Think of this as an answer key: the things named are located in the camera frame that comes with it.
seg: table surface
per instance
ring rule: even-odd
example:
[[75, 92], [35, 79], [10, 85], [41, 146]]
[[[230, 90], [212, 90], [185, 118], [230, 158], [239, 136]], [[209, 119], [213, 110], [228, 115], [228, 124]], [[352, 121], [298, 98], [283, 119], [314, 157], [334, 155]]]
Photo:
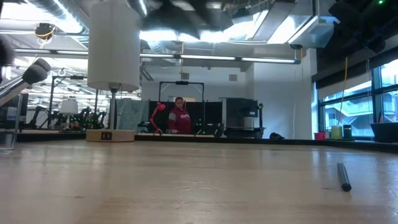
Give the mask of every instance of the table surface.
[[[343, 161], [353, 186], [339, 188]], [[0, 153], [1, 223], [398, 222], [398, 156], [322, 146], [20, 143]]]

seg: woman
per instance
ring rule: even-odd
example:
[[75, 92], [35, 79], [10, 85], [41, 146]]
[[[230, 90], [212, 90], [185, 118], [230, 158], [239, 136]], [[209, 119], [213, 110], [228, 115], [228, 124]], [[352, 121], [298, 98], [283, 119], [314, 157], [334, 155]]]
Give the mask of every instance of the woman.
[[191, 117], [183, 107], [184, 99], [177, 97], [175, 107], [169, 114], [169, 130], [171, 133], [191, 134]]

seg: red desk lamp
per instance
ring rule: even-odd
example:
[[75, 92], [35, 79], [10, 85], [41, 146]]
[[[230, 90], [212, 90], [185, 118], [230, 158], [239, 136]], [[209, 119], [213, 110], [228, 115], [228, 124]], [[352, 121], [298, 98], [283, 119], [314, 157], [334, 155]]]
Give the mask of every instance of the red desk lamp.
[[156, 124], [154, 123], [154, 118], [155, 118], [155, 115], [156, 115], [156, 113], [158, 112], [158, 111], [162, 111], [162, 110], [164, 110], [164, 109], [166, 109], [166, 105], [164, 105], [163, 103], [161, 103], [161, 102], [157, 102], [157, 107], [155, 108], [155, 110], [154, 110], [154, 112], [152, 113], [152, 116], [150, 117], [150, 123], [154, 126], [154, 128], [155, 128], [155, 130], [156, 130], [156, 133], [161, 133], [162, 132], [162, 130], [160, 130], [160, 128], [158, 128], [157, 126], [156, 126]]

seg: ceiling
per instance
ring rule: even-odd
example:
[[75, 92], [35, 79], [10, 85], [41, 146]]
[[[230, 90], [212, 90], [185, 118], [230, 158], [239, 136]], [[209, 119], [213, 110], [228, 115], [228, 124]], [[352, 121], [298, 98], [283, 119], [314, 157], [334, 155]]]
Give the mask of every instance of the ceiling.
[[[41, 2], [41, 5], [33, 5], [31, 1], [29, 4], [6, 3], [3, 8], [2, 19], [0, 20], [0, 33], [4, 34], [12, 46], [23, 49], [54, 49], [54, 50], [77, 50], [87, 51], [89, 24], [88, 18], [90, 16], [90, 7], [101, 0], [57, 0], [64, 4], [67, 12], [63, 11], [60, 19], [58, 14], [52, 11], [44, 10], [46, 4], [52, 4], [53, 0], [35, 0], [34, 2]], [[156, 1], [148, 0], [149, 10], [156, 7]], [[173, 54], [189, 54], [189, 55], [214, 55], [214, 56], [232, 56], [232, 57], [267, 57], [267, 58], [283, 58], [292, 59], [300, 55], [293, 50], [289, 44], [285, 44], [288, 40], [296, 34], [306, 22], [314, 15], [312, 0], [235, 0], [229, 2], [225, 12], [220, 11], [221, 1], [211, 1], [210, 11], [213, 15], [220, 18], [220, 24], [232, 25], [231, 18], [236, 6], [250, 6], [248, 9], [251, 14], [254, 14], [253, 21], [248, 23], [240, 23], [232, 26], [222, 32], [223, 35], [228, 34], [232, 39], [217, 41], [216, 36], [210, 36], [209, 42], [193, 40], [192, 38], [185, 39], [184, 43], [176, 42], [174, 40], [156, 40], [161, 42], [164, 46], [164, 51], [172, 52]], [[174, 1], [174, 4], [181, 6], [184, 10], [193, 14], [189, 5], [183, 1]], [[58, 29], [55, 35], [49, 42], [43, 44], [43, 40], [38, 39], [34, 34], [35, 28], [39, 23], [46, 22], [55, 24]], [[177, 38], [182, 38], [183, 34], [177, 34]], [[161, 53], [153, 52], [151, 41], [142, 39], [141, 52], [145, 53]], [[57, 109], [59, 103], [67, 96], [75, 96], [79, 102], [79, 108], [83, 109], [87, 106], [94, 108], [94, 89], [87, 87], [86, 80], [71, 80], [65, 78], [70, 75], [86, 76], [87, 59], [65, 58], [54, 55], [46, 56], [44, 58], [52, 66], [51, 75], [57, 77], [55, 79], [56, 87], [54, 89], [54, 107]], [[15, 65], [8, 71], [8, 78], [12, 78], [24, 72], [24, 70], [35, 60], [35, 57], [29, 55], [18, 55]], [[209, 69], [215, 67], [240, 68], [241, 72], [245, 72], [251, 65], [250, 62], [227, 62], [216, 60], [163, 60], [154, 58], [143, 59], [144, 65], [149, 74], [152, 72], [151, 68], [173, 68], [180, 67], [203, 67]], [[24, 90], [30, 93], [31, 107], [40, 105], [43, 107], [49, 106], [50, 90], [52, 77], [49, 77], [42, 83], [35, 84], [32, 89]], [[99, 110], [106, 109], [110, 92], [100, 91], [99, 100], [101, 101]], [[139, 99], [141, 91], [134, 93], [123, 93], [120, 97], [137, 98]]]
[[[89, 17], [90, 7], [100, 0], [59, 0], [59, 2], [68, 2], [68, 7], [74, 9], [79, 8], [79, 11], [74, 16], [79, 17]], [[154, 1], [145, 1], [149, 8], [153, 7]], [[214, 5], [221, 4], [221, 1], [212, 1]], [[244, 6], [249, 6], [250, 1], [231, 1], [237, 2]], [[286, 1], [286, 0], [265, 0], [259, 1], [267, 3], [263, 9], [268, 9], [265, 14], [264, 21], [260, 20], [257, 23], [258, 31], [256, 32], [255, 22], [249, 26], [237, 27], [237, 29], [231, 29], [232, 33], [243, 32], [244, 28], [253, 30], [253, 38], [239, 41], [226, 41], [226, 42], [202, 42], [202, 41], [186, 41], [183, 44], [183, 52], [185, 54], [192, 55], [215, 55], [215, 56], [235, 56], [235, 57], [269, 57], [269, 58], [285, 58], [292, 59], [295, 55], [298, 55], [295, 50], [291, 49], [289, 45], [284, 44], [288, 39], [294, 35], [304, 23], [309, 20], [313, 15], [312, 0], [296, 0], [296, 1]], [[174, 1], [175, 4], [182, 6], [184, 9], [189, 10], [189, 8], [184, 5], [183, 1]], [[216, 11], [218, 14], [222, 12], [219, 9], [211, 9]], [[18, 48], [33, 48], [37, 49], [40, 47], [40, 43], [37, 37], [33, 34], [33, 30], [39, 22], [49, 22], [55, 23], [54, 16], [48, 12], [35, 7], [31, 4], [8, 4], [4, 7], [4, 12], [16, 12], [19, 14], [9, 13], [6, 17], [2, 15], [2, 20], [0, 21], [0, 31], [7, 34], [9, 40], [13, 43], [14, 47]], [[163, 42], [165, 48], [172, 52], [182, 52], [182, 46], [176, 45], [175, 42], [169, 40], [160, 40]], [[79, 42], [79, 37], [76, 36], [65, 36], [62, 34], [62, 30], [57, 32], [51, 42], [44, 46], [44, 49], [55, 49], [55, 50], [87, 50], [86, 44]], [[141, 49], [143, 52], [151, 52], [152, 49], [147, 41], [142, 40]], [[170, 60], [146, 60], [147, 65], [159, 65], [161, 67], [168, 66], [180, 66], [179, 61]], [[250, 63], [247, 62], [220, 62], [212, 60], [185, 60], [183, 62], [184, 66], [193, 67], [231, 67], [240, 68], [245, 71]]]

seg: window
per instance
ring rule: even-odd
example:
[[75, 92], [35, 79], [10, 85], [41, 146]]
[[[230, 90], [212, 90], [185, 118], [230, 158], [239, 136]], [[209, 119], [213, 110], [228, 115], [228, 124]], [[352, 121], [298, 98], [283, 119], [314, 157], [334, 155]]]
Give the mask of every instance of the window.
[[[356, 85], [354, 87], [351, 87], [347, 90], [344, 91], [344, 97], [346, 96], [352, 96], [358, 93], [364, 93], [364, 92], [369, 92], [371, 91], [371, 87], [372, 87], [372, 82], [368, 81], [359, 85]], [[333, 95], [327, 96], [323, 99], [323, 101], [328, 101], [328, 100], [335, 100], [338, 98], [343, 97], [343, 91], [335, 93]]]
[[398, 122], [398, 91], [391, 91], [382, 95], [383, 123]]
[[398, 84], [398, 59], [381, 66], [382, 87]]
[[373, 101], [371, 97], [348, 100], [325, 106], [325, 127], [331, 129], [334, 125], [350, 124], [353, 136], [373, 136]]

